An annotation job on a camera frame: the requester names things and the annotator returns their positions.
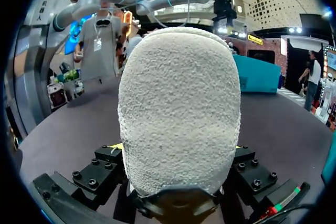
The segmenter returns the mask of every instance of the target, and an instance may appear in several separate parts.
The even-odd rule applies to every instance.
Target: orange light
[[[129,24],[129,29],[126,33],[127,37],[131,34],[131,31],[132,31],[132,18],[133,18],[133,14],[129,10],[124,13],[123,22]]]

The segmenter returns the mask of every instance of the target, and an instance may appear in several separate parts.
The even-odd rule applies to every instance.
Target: gray t-shirt
[[[80,65],[82,81],[108,76],[117,76],[119,63],[115,48],[117,38],[121,35],[121,20],[108,16],[111,24],[106,27],[96,27],[97,20],[102,17],[91,17],[82,26],[79,42],[83,42],[83,59]],[[101,39],[101,49],[94,50],[95,39]]]

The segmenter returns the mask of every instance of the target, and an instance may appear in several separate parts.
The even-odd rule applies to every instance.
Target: lanyard badge
[[[101,38],[97,37],[93,42],[93,49],[95,52],[101,49],[101,44]]]

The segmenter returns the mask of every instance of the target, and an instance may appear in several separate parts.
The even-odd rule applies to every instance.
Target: dark gray table surface
[[[119,143],[118,85],[85,93],[41,122],[23,141],[21,175],[26,183],[58,171],[71,180],[73,170],[83,169],[102,145]],[[308,182],[311,190],[302,202],[314,202],[324,185],[321,172],[332,132],[312,114],[279,94],[242,94],[239,145],[256,151],[259,161],[278,173],[279,182],[292,178]],[[99,212],[112,216],[115,191]],[[293,212],[296,221],[301,213]],[[156,223],[137,215],[137,223]],[[205,223],[223,223],[220,210]]]

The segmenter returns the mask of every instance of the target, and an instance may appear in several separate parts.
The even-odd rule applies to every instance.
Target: yellow sign
[[[259,38],[257,38],[257,37],[254,37],[254,36],[251,35],[251,34],[249,34],[249,35],[247,36],[247,39],[250,40],[250,41],[252,41],[252,42],[254,42],[254,43],[257,43],[257,44],[259,44],[259,45],[263,45],[263,43],[264,43],[264,41],[263,41],[262,39],[259,39]]]
[[[128,29],[128,32],[126,33],[126,36],[128,37],[131,34],[131,30],[132,30],[132,17],[133,17],[133,13],[130,12],[129,10],[127,12],[124,13],[124,17],[123,17],[123,22],[124,23],[128,23],[130,24],[130,28]]]

